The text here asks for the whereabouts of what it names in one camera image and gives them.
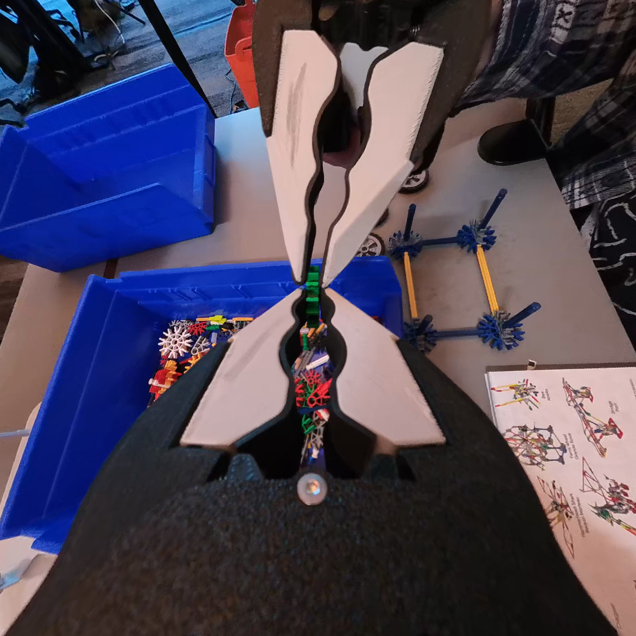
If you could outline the person's right forearm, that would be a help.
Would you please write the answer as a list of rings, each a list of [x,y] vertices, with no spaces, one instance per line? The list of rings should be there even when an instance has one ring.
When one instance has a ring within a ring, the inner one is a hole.
[[[634,52],[634,1],[492,1],[476,76],[457,108],[577,91],[617,77]]]

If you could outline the black metal post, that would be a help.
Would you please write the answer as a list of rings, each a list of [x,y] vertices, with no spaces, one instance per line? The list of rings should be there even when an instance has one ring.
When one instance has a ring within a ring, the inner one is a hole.
[[[214,108],[208,100],[192,67],[187,61],[185,54],[181,50],[181,47],[179,46],[175,36],[173,35],[170,27],[165,21],[163,14],[157,7],[155,1],[138,1],[138,3],[142,8],[144,14],[146,15],[147,20],[154,28],[157,36],[159,37],[161,43],[169,54],[174,65],[179,69],[181,74],[186,78],[190,85],[192,85],[197,94],[199,94],[199,96],[204,101],[205,105],[209,108],[213,118],[216,119],[218,116]]]

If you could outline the orange bag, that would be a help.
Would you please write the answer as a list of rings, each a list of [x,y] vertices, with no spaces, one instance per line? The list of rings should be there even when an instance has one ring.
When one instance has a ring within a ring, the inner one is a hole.
[[[225,57],[241,85],[256,82],[252,55],[256,4],[256,1],[244,1],[242,5],[235,6],[227,29]]]

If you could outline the blue yellow toy rod frame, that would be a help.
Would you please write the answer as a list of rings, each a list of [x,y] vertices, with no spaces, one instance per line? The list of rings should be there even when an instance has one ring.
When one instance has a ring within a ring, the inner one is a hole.
[[[493,248],[497,239],[495,230],[490,226],[490,221],[506,195],[507,190],[502,188],[481,219],[475,219],[463,225],[452,237],[434,239],[424,239],[413,231],[417,205],[412,203],[408,208],[404,229],[394,233],[389,238],[389,255],[399,261],[404,268],[411,317],[409,322],[404,323],[404,338],[420,352],[429,353],[440,340],[455,338],[478,338],[483,344],[497,351],[512,350],[524,340],[525,331],[522,329],[524,320],[541,309],[541,304],[535,301],[520,312],[511,314],[503,310],[497,299],[486,254],[488,250]],[[465,250],[466,253],[475,257],[478,264],[489,313],[483,314],[473,328],[437,330],[433,325],[431,315],[421,315],[418,312],[413,260],[420,255],[425,247],[441,247],[443,245],[455,245],[461,250]]]

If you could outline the blue plastic bin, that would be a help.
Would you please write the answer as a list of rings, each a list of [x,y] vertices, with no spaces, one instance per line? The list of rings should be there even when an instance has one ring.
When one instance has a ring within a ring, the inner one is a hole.
[[[1,255],[67,272],[214,231],[215,119],[173,64],[1,134]]]

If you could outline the pile of colourful toy pieces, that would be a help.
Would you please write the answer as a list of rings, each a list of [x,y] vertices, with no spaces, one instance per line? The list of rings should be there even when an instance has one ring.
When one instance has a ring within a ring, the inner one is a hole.
[[[158,340],[159,363],[148,381],[148,405],[153,404],[180,377],[188,372],[215,346],[249,326],[253,315],[203,315],[195,319],[174,319]],[[322,319],[316,327],[307,324],[300,330],[301,353],[291,366],[295,404],[303,433],[299,466],[326,467],[324,429],[330,417],[331,375],[333,364],[326,354],[327,329]]]

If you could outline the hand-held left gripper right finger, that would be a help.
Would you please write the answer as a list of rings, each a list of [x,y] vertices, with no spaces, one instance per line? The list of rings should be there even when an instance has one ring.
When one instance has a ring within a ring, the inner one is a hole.
[[[327,289],[326,298],[335,310],[330,326],[345,345],[332,402],[346,417],[394,447],[445,444],[398,338],[337,292]]]

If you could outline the toy instruction sheet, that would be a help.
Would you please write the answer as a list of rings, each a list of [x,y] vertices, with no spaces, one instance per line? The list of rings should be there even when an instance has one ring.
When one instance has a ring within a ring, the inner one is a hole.
[[[489,370],[494,424],[590,596],[635,628],[635,367]]]

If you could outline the blue bin with white label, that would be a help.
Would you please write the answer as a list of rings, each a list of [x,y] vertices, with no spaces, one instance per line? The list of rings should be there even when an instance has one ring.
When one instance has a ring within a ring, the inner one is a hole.
[[[257,318],[296,289],[286,261],[92,276],[71,322],[1,517],[58,554],[107,457],[150,400],[158,340],[176,319]]]

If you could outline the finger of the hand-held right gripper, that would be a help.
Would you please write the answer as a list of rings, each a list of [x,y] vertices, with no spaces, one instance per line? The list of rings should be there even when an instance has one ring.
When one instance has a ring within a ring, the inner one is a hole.
[[[361,155],[346,175],[347,198],[322,262],[327,288],[349,264],[414,168],[410,158],[444,51],[409,42],[374,61],[365,88],[370,113]]]
[[[314,30],[282,35],[272,131],[266,147],[292,279],[307,280],[315,237],[312,189],[322,172],[319,123],[337,92],[340,61]]]

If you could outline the person's dark printed shirt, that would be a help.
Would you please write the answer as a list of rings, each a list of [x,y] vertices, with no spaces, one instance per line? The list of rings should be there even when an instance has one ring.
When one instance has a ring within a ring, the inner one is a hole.
[[[635,346],[635,190],[594,204],[580,233]]]

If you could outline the green toy connector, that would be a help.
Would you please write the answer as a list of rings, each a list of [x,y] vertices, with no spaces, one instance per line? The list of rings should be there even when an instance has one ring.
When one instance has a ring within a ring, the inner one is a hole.
[[[308,328],[317,328],[321,322],[321,274],[322,263],[309,266],[298,304],[299,316],[305,319],[305,325]]]

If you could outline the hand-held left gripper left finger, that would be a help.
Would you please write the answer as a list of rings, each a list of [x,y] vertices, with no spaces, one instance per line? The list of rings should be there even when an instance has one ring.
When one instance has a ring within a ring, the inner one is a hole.
[[[282,413],[290,378],[281,346],[296,325],[292,310],[301,292],[295,289],[230,338],[181,436],[183,447],[237,448]]]

